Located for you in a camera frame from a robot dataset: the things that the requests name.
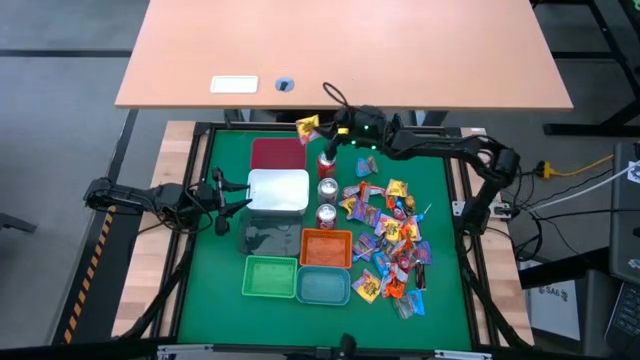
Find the green basket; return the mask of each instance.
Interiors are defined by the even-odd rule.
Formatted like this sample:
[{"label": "green basket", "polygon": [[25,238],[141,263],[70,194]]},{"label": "green basket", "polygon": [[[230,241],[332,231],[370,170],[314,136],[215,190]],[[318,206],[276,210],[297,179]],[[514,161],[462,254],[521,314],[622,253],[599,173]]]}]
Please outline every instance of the green basket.
[{"label": "green basket", "polygon": [[242,295],[293,298],[297,270],[296,258],[247,256]]}]

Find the blue basket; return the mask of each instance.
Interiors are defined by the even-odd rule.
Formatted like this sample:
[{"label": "blue basket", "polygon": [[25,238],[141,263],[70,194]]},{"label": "blue basket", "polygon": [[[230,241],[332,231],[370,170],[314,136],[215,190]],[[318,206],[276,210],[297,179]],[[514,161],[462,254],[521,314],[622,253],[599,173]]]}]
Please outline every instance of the blue basket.
[{"label": "blue basket", "polygon": [[296,297],[303,304],[345,305],[351,296],[351,276],[343,268],[303,266],[298,270]]}]

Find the gray floor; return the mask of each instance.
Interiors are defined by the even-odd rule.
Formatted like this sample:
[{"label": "gray floor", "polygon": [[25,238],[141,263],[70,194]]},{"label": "gray floor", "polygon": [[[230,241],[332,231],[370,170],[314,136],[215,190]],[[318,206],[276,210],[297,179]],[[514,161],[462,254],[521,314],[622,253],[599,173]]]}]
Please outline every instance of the gray floor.
[{"label": "gray floor", "polygon": [[[614,1],[600,1],[612,31],[634,64],[640,49]],[[0,48],[131,48],[144,17],[143,0],[2,0]],[[601,50],[604,41],[586,9],[541,6],[539,21],[554,50]],[[113,107],[127,61],[121,59],[0,58],[0,212],[38,224],[33,235],[0,231],[0,347],[44,344],[80,251],[89,212],[82,195],[104,174],[126,113]],[[616,140],[549,138],[549,121],[596,123],[625,105],[631,92],[612,63],[560,62],[576,109],[568,113],[452,113],[447,126],[486,127],[522,155],[523,168],[550,160],[560,170],[611,153]],[[149,183],[169,119],[220,121],[219,111],[142,111],[121,182]],[[536,181],[534,199],[584,176]],[[523,192],[530,188],[523,186]],[[609,205],[602,188],[542,214]],[[606,245],[608,216],[559,220],[578,251]],[[516,242],[534,228],[524,216],[511,231]],[[571,255],[549,226],[541,255]]]}]

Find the yellow black striped strip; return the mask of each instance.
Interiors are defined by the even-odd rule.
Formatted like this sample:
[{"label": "yellow black striped strip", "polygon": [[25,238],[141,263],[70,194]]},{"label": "yellow black striped strip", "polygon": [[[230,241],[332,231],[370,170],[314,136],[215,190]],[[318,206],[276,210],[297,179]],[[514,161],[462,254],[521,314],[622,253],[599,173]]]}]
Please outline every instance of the yellow black striped strip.
[{"label": "yellow black striped strip", "polygon": [[80,292],[78,293],[78,299],[73,306],[73,312],[71,314],[71,317],[69,318],[69,324],[64,331],[65,344],[70,344],[71,339],[73,338],[73,332],[75,331],[76,325],[78,324],[78,318],[80,317],[80,314],[82,314],[82,306],[84,306],[84,302],[87,299],[87,293],[89,292],[89,288],[91,287],[91,280],[93,280],[93,276],[95,275],[96,269],[98,268],[98,262],[100,261],[100,256],[102,256],[104,243],[107,241],[107,236],[109,235],[109,229],[111,228],[111,223],[113,222],[113,215],[115,214],[115,212],[115,206],[111,206],[109,209],[107,209],[107,215],[104,219],[104,224],[102,225],[102,231],[100,231],[100,237],[98,237],[98,243],[96,244],[93,256],[91,257],[91,261],[89,262],[87,274],[82,280],[82,286],[80,287]]}]

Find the black stand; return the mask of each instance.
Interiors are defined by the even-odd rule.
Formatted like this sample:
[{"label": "black stand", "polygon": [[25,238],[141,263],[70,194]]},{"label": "black stand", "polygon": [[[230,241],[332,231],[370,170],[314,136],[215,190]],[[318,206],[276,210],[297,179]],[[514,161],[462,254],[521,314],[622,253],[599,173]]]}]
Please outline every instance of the black stand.
[{"label": "black stand", "polygon": [[609,273],[609,247],[591,250],[587,253],[552,261],[525,270],[520,270],[522,289],[554,284],[561,281],[584,277],[587,270],[594,269]]},{"label": "black stand", "polygon": [[[633,24],[636,32],[639,31],[636,19],[627,7],[632,6],[631,1],[625,3],[619,2],[624,9],[625,14],[629,21]],[[622,108],[617,113],[613,114],[609,119],[601,122],[597,125],[587,124],[544,124],[543,130],[546,135],[564,135],[564,136],[608,136],[608,137],[638,137],[640,136],[640,126],[624,126],[627,122],[633,120],[640,115],[640,85],[636,80],[632,69],[627,63],[627,58],[624,56],[618,43],[611,34],[609,25],[605,21],[602,13],[598,9],[594,0],[532,0],[532,6],[535,8],[539,4],[557,4],[557,5],[586,5],[591,10],[598,28],[602,33],[607,45],[609,46],[608,52],[552,52],[554,59],[566,59],[566,60],[614,60],[618,63],[625,78],[631,87],[631,91],[635,97],[630,104]]]},{"label": "black stand", "polygon": [[36,231],[36,226],[13,216],[0,213],[0,229],[16,229],[33,234]]}]

